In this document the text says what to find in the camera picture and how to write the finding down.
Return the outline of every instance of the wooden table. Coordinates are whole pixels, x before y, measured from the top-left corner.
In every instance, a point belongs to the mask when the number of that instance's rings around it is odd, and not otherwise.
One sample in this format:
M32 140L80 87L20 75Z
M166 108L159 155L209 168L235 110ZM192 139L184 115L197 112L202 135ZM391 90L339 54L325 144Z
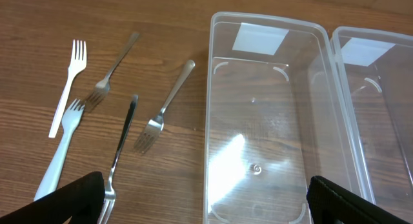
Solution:
M393 6L351 0L0 0L0 216L32 201L59 144L63 129L55 139L48 131L73 39L86 40L88 65L69 100L87 95L131 32L141 33L112 76L108 97L84 115L59 187L95 170L107 178L131 95L139 94L114 179L119 199L110 222L201 223L212 15L278 15L319 23L329 34L338 26L358 26L413 35L409 10ZM189 58L197 68L168 109L161 137L140 157L133 143Z

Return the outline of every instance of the transparent storage box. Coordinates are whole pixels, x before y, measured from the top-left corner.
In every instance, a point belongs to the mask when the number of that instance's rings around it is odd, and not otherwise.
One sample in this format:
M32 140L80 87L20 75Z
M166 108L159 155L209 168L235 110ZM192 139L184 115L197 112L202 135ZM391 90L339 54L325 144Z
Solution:
M210 31L204 223L310 223L310 178L374 201L317 24L220 12Z
M413 37L339 27L331 43L371 202L413 222Z

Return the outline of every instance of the white plastic fork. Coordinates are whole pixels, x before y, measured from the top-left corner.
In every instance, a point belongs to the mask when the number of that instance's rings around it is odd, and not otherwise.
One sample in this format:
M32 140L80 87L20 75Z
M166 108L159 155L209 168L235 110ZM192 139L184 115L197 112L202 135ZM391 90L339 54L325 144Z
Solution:
M39 188L34 196L35 201L56 190L70 140L80 123L84 109L85 106L80 102L80 99L75 99L63 115L62 125L65 132L63 133L62 140L60 141L56 153L40 182Z
M68 76L65 89L63 89L59 104L57 105L56 113L54 114L52 127L50 128L49 137L55 138L57 130L59 130L60 121L62 120L63 112L65 111L67 99L70 93L70 87L76 75L86 68L87 52L86 41L73 40L72 58L68 67Z

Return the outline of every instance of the black object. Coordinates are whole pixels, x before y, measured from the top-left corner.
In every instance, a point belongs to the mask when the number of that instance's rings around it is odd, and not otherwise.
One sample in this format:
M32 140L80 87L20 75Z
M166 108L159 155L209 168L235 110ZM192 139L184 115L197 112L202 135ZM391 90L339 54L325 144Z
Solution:
M0 218L0 224L96 224L105 198L101 172L92 172Z
M307 201L314 224L407 223L322 176L311 178Z

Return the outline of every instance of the white fork handle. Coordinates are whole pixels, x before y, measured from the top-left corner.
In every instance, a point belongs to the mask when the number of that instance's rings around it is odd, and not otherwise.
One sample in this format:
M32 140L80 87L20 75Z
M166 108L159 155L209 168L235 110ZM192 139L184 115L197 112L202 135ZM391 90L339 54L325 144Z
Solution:
M55 138L57 130L59 130L60 122L62 121L63 113L65 112L67 99L69 98L70 87L72 86L74 76L68 75L65 89L63 89L59 104L57 105L56 113L54 114L52 127L50 128L49 137Z
M39 188L34 196L34 201L56 190L73 132L74 130L69 130L63 134L56 153L54 154L53 159L40 182Z

